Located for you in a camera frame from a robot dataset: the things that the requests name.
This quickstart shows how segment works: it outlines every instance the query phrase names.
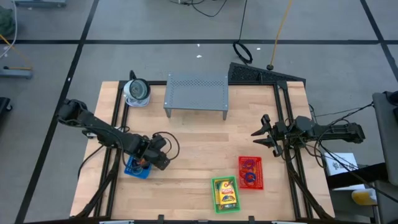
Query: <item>wooden table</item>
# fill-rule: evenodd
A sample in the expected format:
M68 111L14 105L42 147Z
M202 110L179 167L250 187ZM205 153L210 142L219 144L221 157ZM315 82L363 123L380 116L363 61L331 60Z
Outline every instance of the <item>wooden table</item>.
M118 82L104 82L99 93L95 116L108 123L111 122L117 87ZM288 87L294 116L310 118L303 83L288 82ZM256 138L250 136L261 127L263 114L269 114L272 124L278 120L271 86L229 86L226 121L215 111L175 110L168 118L163 109L165 86L151 88L149 105L130 108L127 125L131 132L148 136L157 131L173 133L181 144L180 155L166 170L153 169L147 180L124 174L124 166L120 163L113 219L156 220L159 214L165 215L166 220L248 220L250 215L256 220L295 219L285 162L281 157L275 158L272 149L252 143ZM282 91L280 95L286 118ZM120 122L123 103L119 111ZM96 139L88 140L85 156L98 146ZM168 155L172 157L175 153L172 150ZM71 215L81 211L97 190L104 154L105 150L95 155L82 169ZM238 176L238 156L262 157L264 190L241 189L241 211L216 214L211 178ZM323 169L304 149L302 160L308 189L325 211L334 216ZM297 192L304 217L302 194L299 189Z

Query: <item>red basket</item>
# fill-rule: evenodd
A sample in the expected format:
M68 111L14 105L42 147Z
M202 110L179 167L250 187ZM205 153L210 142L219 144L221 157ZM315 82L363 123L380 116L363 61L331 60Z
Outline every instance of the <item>red basket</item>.
M239 156L239 188L263 189L261 157Z

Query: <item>gray floor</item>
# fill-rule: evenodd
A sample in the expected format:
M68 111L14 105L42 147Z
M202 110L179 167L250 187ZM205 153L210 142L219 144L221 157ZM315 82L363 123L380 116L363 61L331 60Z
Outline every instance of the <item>gray floor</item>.
M20 9L20 39L78 40L93 1L69 0L65 9ZM243 39L273 39L287 0L249 0ZM398 39L396 1L368 0L385 39ZM220 1L198 6L215 12ZM0 5L10 7L9 1ZM237 39L243 0L229 0L215 18L168 0L100 0L88 39ZM375 40L359 1L294 1L281 39ZM253 66L265 68L272 45L249 44ZM0 96L10 97L14 110L0 137L0 223L12 223L41 150L68 73L76 45L29 45L17 48L34 64L31 80L0 79ZM398 45L389 45L398 57ZM85 45L68 93L94 110L101 82L127 79L133 69L148 80L165 80L169 72L226 73L238 62L229 44ZM1 66L23 65L15 53ZM278 45L275 71L307 79L307 96L317 114L371 102L377 91L397 90L398 82L380 45ZM318 119L327 123L337 116ZM360 164L383 161L374 111L349 119L361 124L362 144L328 142L335 152L353 152ZM26 221L67 218L86 139L77 129L58 126Z

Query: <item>green box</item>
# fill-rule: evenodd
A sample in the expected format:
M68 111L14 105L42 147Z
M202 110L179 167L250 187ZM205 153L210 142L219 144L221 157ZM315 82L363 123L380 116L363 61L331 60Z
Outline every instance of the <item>green box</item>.
M231 181L231 180L233 181L233 187L234 187L235 194L236 194L236 207L223 210L223 209L218 208L218 206L217 206L217 203L216 203L216 196L218 196L218 195L216 195L216 189L215 189L215 187L214 187L214 183L215 183L216 180L225 180L225 179L227 179L227 180L229 180L229 181ZM240 202L239 202L238 185L237 185L237 183L236 183L236 178L235 178L235 176L215 177L215 178L212 178L212 179L211 179L211 189L212 189L212 192L213 192L214 210L215 210L215 212L216 212L217 214L238 212L238 211L241 210L241 204L240 204Z

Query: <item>wheel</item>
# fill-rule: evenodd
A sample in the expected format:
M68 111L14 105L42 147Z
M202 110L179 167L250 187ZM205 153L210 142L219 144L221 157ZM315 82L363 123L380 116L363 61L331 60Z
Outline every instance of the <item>wheel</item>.
M7 111L12 111L12 105L8 105L8 106L6 107L6 110L7 110Z

